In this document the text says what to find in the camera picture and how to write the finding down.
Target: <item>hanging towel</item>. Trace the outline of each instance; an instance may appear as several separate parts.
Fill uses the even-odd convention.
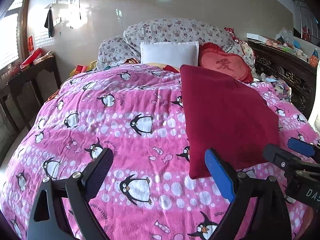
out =
[[[48,28],[48,32],[49,32],[49,38],[54,36],[54,28],[53,28],[53,19],[52,19],[52,11],[51,11],[51,7],[48,11],[48,15],[47,15],[47,19],[45,20],[45,24],[44,24],[45,28]]]

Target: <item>red package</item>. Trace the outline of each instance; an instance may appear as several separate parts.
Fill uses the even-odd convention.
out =
[[[41,54],[41,48],[36,49],[21,65],[32,64],[33,61]]]

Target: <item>dark red cushion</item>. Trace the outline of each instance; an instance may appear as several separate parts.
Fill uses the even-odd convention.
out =
[[[232,77],[205,68],[180,68],[190,178],[210,176],[204,152],[215,148],[235,169],[265,163],[267,143],[279,145],[278,116],[260,94]]]

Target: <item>penguin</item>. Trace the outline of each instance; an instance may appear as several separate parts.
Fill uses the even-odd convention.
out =
[[[187,146],[187,147],[185,147],[185,148],[183,149],[183,153],[181,153],[181,154],[176,154],[176,155],[179,156],[179,157],[186,158],[186,160],[187,160],[188,162],[190,162],[190,153],[189,153],[189,151],[190,151],[190,146]]]
[[[14,219],[11,219],[10,223],[12,224],[16,234],[19,236],[19,238],[22,239],[22,234],[21,234],[20,228],[18,227],[18,224],[17,224],[17,216],[15,216]]]
[[[142,132],[153,134],[152,131],[152,120],[153,116],[143,116],[139,117],[142,114],[137,115],[135,118],[133,118],[130,122],[130,126],[133,130],[136,131],[139,135],[141,135]]]
[[[57,175],[58,175],[58,171],[59,171],[59,165],[60,162],[57,161],[53,161],[52,158],[50,158],[49,160],[44,161],[43,163],[43,169],[45,174],[52,178],[52,179],[56,179]]]
[[[275,108],[276,108],[276,114],[279,114],[280,116],[285,116],[285,112],[284,112],[284,110],[279,109],[279,108],[278,108],[278,107],[276,107],[276,106],[275,106]]]
[[[120,182],[121,192],[137,206],[135,201],[148,202],[150,205],[152,200],[150,198],[149,178],[145,179],[132,179],[134,174],[127,177]]]
[[[218,224],[210,221],[203,212],[201,212],[201,214],[204,217],[204,222],[200,223],[197,226],[197,231],[195,233],[188,234],[188,236],[199,236],[201,240],[208,240],[216,230]]]
[[[95,84],[96,84],[96,82],[91,81],[91,82],[89,82],[88,84],[86,84],[82,89],[83,89],[84,91],[86,91],[86,90],[88,90],[88,89],[93,88],[93,86],[94,86]]]
[[[306,122],[307,120],[305,119],[305,117],[302,114],[298,114],[297,121],[298,122]]]
[[[91,158],[94,160],[99,157],[100,153],[103,151],[103,147],[100,144],[99,138],[97,143],[90,146],[90,149],[84,149],[86,152],[90,153]]]
[[[176,100],[175,101],[171,101],[171,103],[173,103],[175,105],[178,105],[178,106],[181,106],[183,108],[182,96],[177,97]]]
[[[18,175],[16,175],[16,178],[18,179],[18,185],[21,191],[26,190],[27,180],[24,176],[24,169],[23,172],[20,172]]]
[[[116,101],[115,97],[111,94],[104,95],[104,96],[97,98],[97,99],[101,100],[105,107],[113,106]]]
[[[161,71],[148,71],[148,73],[151,73],[153,76],[160,77]]]
[[[63,100],[59,101],[59,103],[57,104],[58,111],[60,111],[62,108],[63,108]]]
[[[41,142],[42,139],[43,139],[43,137],[44,137],[44,133],[43,133],[43,131],[41,131],[40,133],[38,133],[38,134],[36,135],[36,139],[35,139],[36,143]]]
[[[68,117],[64,120],[64,124],[68,128],[76,127],[79,122],[79,114],[78,113],[73,113],[69,114]]]
[[[128,71],[122,72],[117,75],[119,75],[123,80],[126,80],[126,81],[128,81],[131,78],[131,75],[128,73]]]
[[[42,117],[38,122],[38,128],[42,129],[44,127],[45,118]]]
[[[304,137],[303,137],[303,135],[302,135],[301,133],[299,133],[299,131],[297,131],[297,132],[298,132],[298,139],[299,139],[300,141],[306,142],[305,139],[304,139]]]

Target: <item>red fabric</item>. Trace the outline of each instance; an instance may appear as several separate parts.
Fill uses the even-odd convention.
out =
[[[163,68],[163,70],[165,70],[165,71],[171,71],[171,72],[173,72],[173,73],[179,73],[178,70],[176,70],[174,67],[172,67],[172,66],[170,66],[170,65],[165,66],[165,67]]]
[[[251,69],[237,54],[225,53],[214,48],[202,49],[199,53],[199,66],[215,70],[250,83],[253,80]]]
[[[209,148],[215,148],[235,169],[265,163],[263,148],[267,143],[279,145],[280,139],[278,116],[260,94],[210,69],[183,65],[180,73],[190,178],[210,176],[204,163]]]

